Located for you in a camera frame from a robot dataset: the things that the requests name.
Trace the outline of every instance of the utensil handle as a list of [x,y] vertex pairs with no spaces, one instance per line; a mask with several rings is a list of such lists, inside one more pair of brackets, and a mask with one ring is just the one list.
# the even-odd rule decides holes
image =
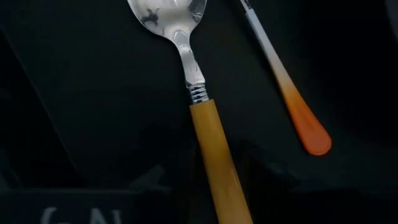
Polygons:
[[301,97],[292,79],[289,77],[280,58],[276,54],[266,32],[253,9],[246,13],[260,45],[274,71],[279,88],[282,91],[287,109],[292,117],[299,138],[304,148],[311,154],[321,156],[331,148],[331,138],[325,128],[319,123],[310,108]]
[[252,223],[214,100],[190,110],[219,223]]

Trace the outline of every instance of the gradient handle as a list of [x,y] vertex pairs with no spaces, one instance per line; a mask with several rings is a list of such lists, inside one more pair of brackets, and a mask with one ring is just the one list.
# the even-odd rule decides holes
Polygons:
[[276,54],[266,32],[261,26],[259,19],[253,9],[248,10],[246,16],[253,28],[260,45],[267,56],[279,88],[283,94],[287,109],[289,110],[293,124],[304,148],[313,155],[321,156],[331,148],[331,138],[325,128],[319,123],[310,108],[301,97],[299,91],[293,84],[280,58]]

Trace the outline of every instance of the orange handle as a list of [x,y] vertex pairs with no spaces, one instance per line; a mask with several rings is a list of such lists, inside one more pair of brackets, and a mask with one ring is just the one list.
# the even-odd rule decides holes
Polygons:
[[304,148],[315,156],[326,154],[331,148],[329,134],[301,97],[273,48],[268,49],[268,60]]
[[252,223],[214,100],[190,109],[219,223]]

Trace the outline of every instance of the yellow handle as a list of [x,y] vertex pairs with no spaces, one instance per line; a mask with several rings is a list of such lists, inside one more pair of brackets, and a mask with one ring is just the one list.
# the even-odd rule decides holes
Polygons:
[[214,100],[190,109],[219,223],[252,223]]

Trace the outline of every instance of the spoon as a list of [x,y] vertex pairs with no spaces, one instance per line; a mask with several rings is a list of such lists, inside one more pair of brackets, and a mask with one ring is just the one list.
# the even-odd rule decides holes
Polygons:
[[214,100],[193,56],[190,34],[205,12],[207,0],[128,0],[141,24],[177,47],[192,98],[190,111],[203,155],[218,221],[252,223]]

